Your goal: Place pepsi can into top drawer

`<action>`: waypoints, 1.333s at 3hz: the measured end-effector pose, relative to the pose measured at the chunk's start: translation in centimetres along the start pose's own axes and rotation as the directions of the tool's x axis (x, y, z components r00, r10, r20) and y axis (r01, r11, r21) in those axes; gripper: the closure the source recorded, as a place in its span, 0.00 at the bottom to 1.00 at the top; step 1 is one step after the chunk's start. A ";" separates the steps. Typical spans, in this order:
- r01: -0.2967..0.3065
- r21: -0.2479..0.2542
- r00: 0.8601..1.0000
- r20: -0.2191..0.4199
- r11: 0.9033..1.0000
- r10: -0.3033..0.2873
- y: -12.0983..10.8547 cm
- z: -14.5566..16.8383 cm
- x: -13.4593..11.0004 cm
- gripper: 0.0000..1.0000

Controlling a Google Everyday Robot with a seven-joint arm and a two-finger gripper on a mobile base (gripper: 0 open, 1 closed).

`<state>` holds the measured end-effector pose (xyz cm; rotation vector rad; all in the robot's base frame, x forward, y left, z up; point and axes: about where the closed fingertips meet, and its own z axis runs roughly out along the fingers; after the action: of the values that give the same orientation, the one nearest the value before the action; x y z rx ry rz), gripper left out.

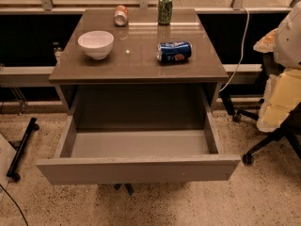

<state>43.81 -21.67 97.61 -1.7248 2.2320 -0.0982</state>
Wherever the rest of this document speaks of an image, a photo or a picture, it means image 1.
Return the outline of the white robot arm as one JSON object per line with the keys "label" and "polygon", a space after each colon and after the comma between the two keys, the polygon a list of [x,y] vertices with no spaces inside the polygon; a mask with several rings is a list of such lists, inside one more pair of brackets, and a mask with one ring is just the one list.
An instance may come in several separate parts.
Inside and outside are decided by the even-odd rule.
{"label": "white robot arm", "polygon": [[257,41],[253,49],[261,53],[272,52],[276,64],[284,67],[280,75],[269,76],[257,120],[260,131],[273,132],[301,103],[301,2],[293,7],[278,28]]}

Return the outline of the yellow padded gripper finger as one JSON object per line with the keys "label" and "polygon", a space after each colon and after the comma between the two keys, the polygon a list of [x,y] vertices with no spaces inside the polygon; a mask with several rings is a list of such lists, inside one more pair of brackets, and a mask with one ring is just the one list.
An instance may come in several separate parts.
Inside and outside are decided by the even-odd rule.
{"label": "yellow padded gripper finger", "polygon": [[277,34],[277,29],[273,29],[258,40],[253,49],[260,53],[270,53],[274,50],[275,37]]}
{"label": "yellow padded gripper finger", "polygon": [[263,100],[257,128],[262,132],[273,132],[301,102],[301,70],[285,69],[280,75],[271,74]]}

